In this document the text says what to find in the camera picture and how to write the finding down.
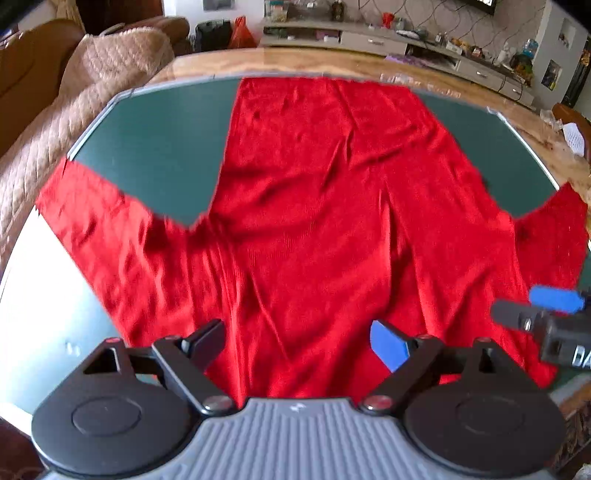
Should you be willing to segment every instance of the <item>blue gripper pad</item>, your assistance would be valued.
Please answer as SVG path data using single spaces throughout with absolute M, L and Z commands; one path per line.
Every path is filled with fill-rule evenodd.
M 536 307 L 564 313 L 576 313 L 585 306 L 585 300 L 577 291 L 539 285 L 530 290 L 530 302 Z
M 406 360 L 409 352 L 406 341 L 388 330 L 379 320 L 374 320 L 369 330 L 371 349 L 391 372 L 397 370 Z

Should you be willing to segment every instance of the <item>black bag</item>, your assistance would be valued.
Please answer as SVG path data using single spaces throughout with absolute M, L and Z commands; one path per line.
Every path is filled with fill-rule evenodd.
M 229 20 L 212 20 L 195 27 L 195 51 L 223 50 L 232 38 L 232 24 Z

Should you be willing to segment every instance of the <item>black circular disc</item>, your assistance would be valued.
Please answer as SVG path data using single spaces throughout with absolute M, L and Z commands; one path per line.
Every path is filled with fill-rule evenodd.
M 44 463 L 76 476 L 138 475 L 175 453 L 191 429 L 188 405 L 133 378 L 89 375 L 61 386 L 33 417 Z
M 544 467 L 564 438 L 564 418 L 549 397 L 533 393 L 434 387 L 407 408 L 416 445 L 448 468 L 477 476 L 513 477 Z
M 85 435 L 111 437 L 131 430 L 141 416 L 141 408 L 126 398 L 99 397 L 78 406 L 72 422 Z

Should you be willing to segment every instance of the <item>white paper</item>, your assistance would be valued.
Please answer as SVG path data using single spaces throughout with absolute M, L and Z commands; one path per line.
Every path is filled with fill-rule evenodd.
M 573 153 L 579 157 L 584 157 L 585 140 L 583 135 L 581 135 L 581 132 L 579 132 L 577 124 L 566 124 L 564 127 L 562 127 L 562 131 L 564 132 L 564 139 L 566 140 L 566 143 L 568 143 Z

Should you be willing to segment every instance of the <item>beige quilted cushion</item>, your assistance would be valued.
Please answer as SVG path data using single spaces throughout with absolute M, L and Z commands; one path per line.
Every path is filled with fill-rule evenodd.
M 152 28 L 82 39 L 56 99 L 0 158 L 0 278 L 35 198 L 59 159 L 109 100 L 143 85 L 172 59 L 168 37 Z

